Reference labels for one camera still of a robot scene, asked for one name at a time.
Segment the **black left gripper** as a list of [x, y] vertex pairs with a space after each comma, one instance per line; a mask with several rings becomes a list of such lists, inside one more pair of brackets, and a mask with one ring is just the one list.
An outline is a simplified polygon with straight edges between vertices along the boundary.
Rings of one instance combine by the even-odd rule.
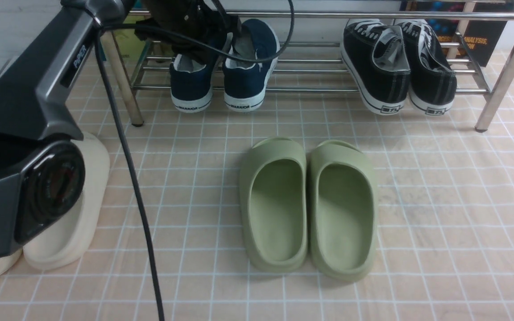
[[[151, 17], [137, 24], [161, 27], [206, 45], [214, 45], [228, 34], [241, 36], [240, 18], [226, 12], [219, 0], [213, 0], [212, 4], [216, 8], [210, 8], [204, 0], [143, 0], [141, 6], [149, 10]], [[175, 54], [186, 56], [197, 63], [209, 63], [214, 57], [210, 49], [173, 35], [141, 30], [135, 30], [135, 35], [141, 40], [149, 38], [170, 44]]]

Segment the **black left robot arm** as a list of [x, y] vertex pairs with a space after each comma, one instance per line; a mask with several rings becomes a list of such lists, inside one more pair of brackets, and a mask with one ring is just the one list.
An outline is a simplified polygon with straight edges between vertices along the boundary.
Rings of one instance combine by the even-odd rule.
[[66, 100], [91, 49], [108, 31], [135, 30], [200, 62], [228, 57], [217, 36], [240, 20], [202, 0], [147, 4], [154, 23], [125, 24], [133, 0], [63, 0], [62, 8], [0, 76], [0, 258], [57, 226], [83, 194], [91, 166]]

